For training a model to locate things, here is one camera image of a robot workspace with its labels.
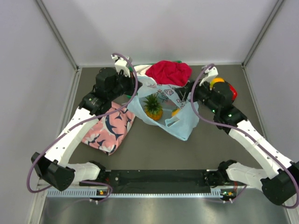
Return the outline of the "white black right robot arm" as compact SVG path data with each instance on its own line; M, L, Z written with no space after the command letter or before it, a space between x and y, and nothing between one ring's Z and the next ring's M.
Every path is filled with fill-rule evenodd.
M295 209L286 202L299 195L299 164L282 155L251 124L234 105L236 90L226 81L214 84L188 82L175 88L181 101L201 102L214 113L211 124L239 142L260 164L260 169L250 168L234 160L219 164L217 175L222 184L241 182L263 192L275 205Z

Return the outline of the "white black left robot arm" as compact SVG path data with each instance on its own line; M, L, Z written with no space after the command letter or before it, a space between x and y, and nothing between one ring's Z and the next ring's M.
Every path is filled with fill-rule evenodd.
M30 171L59 191L84 181L103 184L106 174L99 163L69 164L69 159L87 132L102 117L111 114L112 101L121 95L134 97L141 86L133 66L128 70L101 69L95 85L82 98L69 124L44 152L33 154Z

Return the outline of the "yellow orange mango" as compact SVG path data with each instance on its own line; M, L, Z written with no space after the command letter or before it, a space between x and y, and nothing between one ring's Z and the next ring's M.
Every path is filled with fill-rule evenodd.
M180 108L177 108L171 112L171 116L174 117L180 111Z

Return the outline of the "light blue cartoon plastic bag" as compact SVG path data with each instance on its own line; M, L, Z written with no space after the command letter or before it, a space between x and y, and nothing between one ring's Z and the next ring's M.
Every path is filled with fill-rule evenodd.
M142 87L129 103L128 110L144 123L158 126L180 140L188 140L191 132L197 126L199 118L194 113L189 101L179 102L179 97L173 89L178 88L178 86L157 84L149 78L143 78L138 81L142 83ZM145 103L143 101L151 94L157 94L158 101L163 108L163 116L159 121L152 120L145 113ZM171 112L177 108L180 108L180 111L172 117Z

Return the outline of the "plastic pineapple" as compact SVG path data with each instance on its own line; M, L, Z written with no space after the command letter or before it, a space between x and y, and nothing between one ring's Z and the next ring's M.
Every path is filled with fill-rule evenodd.
M163 108L157 94L148 95L143 102L146 115L154 121L159 121L163 116Z

